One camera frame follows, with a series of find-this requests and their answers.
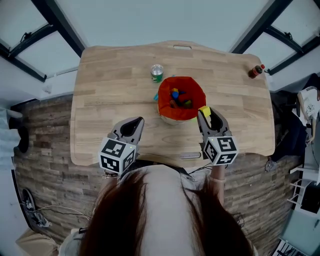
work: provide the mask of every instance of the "yellow block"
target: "yellow block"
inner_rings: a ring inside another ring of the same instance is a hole
[[[200,107],[199,110],[204,114],[204,116],[206,118],[211,115],[211,111],[210,111],[210,107],[209,106]]]

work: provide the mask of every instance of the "white shirt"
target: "white shirt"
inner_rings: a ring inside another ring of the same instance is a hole
[[[143,181],[146,225],[141,243],[142,256],[194,256],[198,247],[194,239],[192,214],[184,195],[185,189],[196,189],[184,175],[165,165],[150,165]],[[197,205],[192,192],[186,194]]]
[[[300,93],[304,101],[304,109],[307,116],[309,118],[312,117],[312,119],[316,120],[318,113],[320,112],[320,100],[318,100],[318,89],[314,86],[310,86],[300,91]],[[292,110],[292,113],[298,116],[297,110],[295,108]],[[305,115],[302,112],[301,106],[300,106],[299,119],[304,126],[307,126],[309,120],[305,118]]]

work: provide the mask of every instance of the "white wire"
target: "white wire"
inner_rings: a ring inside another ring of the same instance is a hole
[[[90,219],[84,213],[82,213],[81,211],[78,211],[78,210],[70,208],[70,207],[61,206],[61,205],[48,205],[48,206],[42,207],[40,209],[29,210],[28,212],[35,213],[35,212],[38,212],[38,211],[40,211],[42,209],[45,209],[45,208],[48,208],[48,207],[61,207],[61,208],[65,208],[65,209],[70,209],[70,210],[76,211],[77,213],[83,215],[88,221],[90,221]]]

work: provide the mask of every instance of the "floor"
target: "floor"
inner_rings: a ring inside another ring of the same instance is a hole
[[[70,115],[72,96],[20,105],[16,111],[24,116],[29,130],[30,148],[22,155],[16,152],[16,181],[19,190],[28,188],[38,208],[61,205],[91,215],[102,184],[101,169],[77,166],[70,159]],[[225,208],[232,214],[241,213],[243,230],[257,248],[259,255],[270,255],[278,244],[293,194],[290,182],[297,173],[289,170],[300,164],[296,156],[284,157],[276,172],[264,170],[267,158],[257,154],[242,154],[226,169]],[[70,213],[66,209],[54,209]],[[39,230],[57,243],[73,228],[85,227],[80,215],[68,215],[42,210],[51,222]]]

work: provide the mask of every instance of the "blue block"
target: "blue block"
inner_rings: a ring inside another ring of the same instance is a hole
[[[179,97],[179,92],[173,91],[173,92],[171,93],[171,96],[172,96],[172,98],[174,98],[174,99],[176,100],[176,99],[178,99],[178,97]]]

